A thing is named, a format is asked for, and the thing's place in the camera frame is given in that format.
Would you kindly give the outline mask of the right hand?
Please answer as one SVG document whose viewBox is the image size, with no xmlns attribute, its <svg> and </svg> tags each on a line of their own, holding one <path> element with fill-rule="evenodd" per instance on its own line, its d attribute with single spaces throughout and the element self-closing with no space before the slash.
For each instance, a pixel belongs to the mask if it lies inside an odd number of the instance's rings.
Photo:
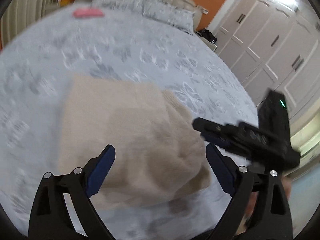
<svg viewBox="0 0 320 240">
<path fill-rule="evenodd" d="M 291 192 L 292 192 L 292 180 L 290 178 L 282 176 L 281 183 L 283 185 L 285 195 L 286 195 L 287 199 L 289 199 L 291 196 Z M 254 207 L 255 207 L 255 204 L 257 201 L 257 197 L 258 197 L 258 192 L 251 193 L 251 196 L 250 196 L 250 199 L 248 202 L 248 206 L 245 211 L 245 215 L 242 218 L 242 221 L 236 231 L 236 235 L 239 235 L 239 234 L 244 233 L 246 231 L 247 226 L 245 226 L 245 223 L 250 219 L 250 217 L 253 213 L 253 210 L 254 210 Z"/>
</svg>

